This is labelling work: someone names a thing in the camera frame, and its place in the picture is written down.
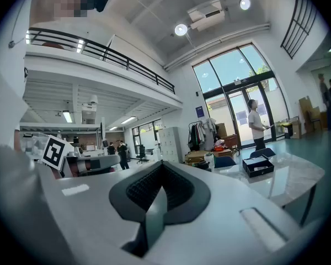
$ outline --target black metal railing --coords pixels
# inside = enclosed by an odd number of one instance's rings
[[[291,22],[281,44],[291,59],[308,37],[316,14],[316,7],[310,0],[296,0]]]
[[[146,77],[157,85],[163,86],[175,94],[174,85],[163,77],[135,60],[95,41],[81,38],[73,34],[63,33],[61,31],[41,28],[30,28],[26,35],[26,40],[27,43],[33,45],[49,46],[73,51],[100,59],[104,62],[112,63],[128,71],[133,71]]]

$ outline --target ceiling light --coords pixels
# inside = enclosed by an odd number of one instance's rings
[[[66,122],[72,123],[70,112],[69,111],[63,111],[62,113],[64,114],[64,117],[66,119]]]
[[[130,117],[127,120],[123,121],[122,124],[126,124],[128,121],[134,120],[136,117]]]
[[[182,36],[184,34],[186,34],[186,32],[188,31],[188,27],[185,24],[178,24],[175,27],[175,34]]]
[[[247,10],[250,8],[250,0],[241,0],[240,6],[243,10]]]

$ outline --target marble table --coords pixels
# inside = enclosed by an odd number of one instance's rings
[[[242,163],[215,168],[214,173],[238,179],[283,208],[310,191],[301,220],[303,224],[313,202],[316,184],[325,175],[325,171],[310,161],[288,153],[275,155],[270,158],[270,162],[275,166],[274,171],[254,178],[248,177]]]

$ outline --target air conditioner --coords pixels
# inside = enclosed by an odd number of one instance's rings
[[[193,21],[192,29],[202,31],[225,20],[225,11],[220,0],[211,0],[188,10]]]

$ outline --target tree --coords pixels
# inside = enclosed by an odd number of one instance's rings
[[[261,68],[258,68],[257,74],[259,75],[261,73],[269,72],[269,71],[270,71],[270,69],[268,68],[268,66],[263,64],[263,66]],[[255,74],[252,70],[250,70],[249,77],[252,77],[252,76],[255,76]],[[261,84],[263,85],[265,91],[266,91],[266,89],[269,89],[269,80],[268,79],[261,81]],[[257,86],[248,88],[248,92],[257,91],[257,90],[258,90]]]

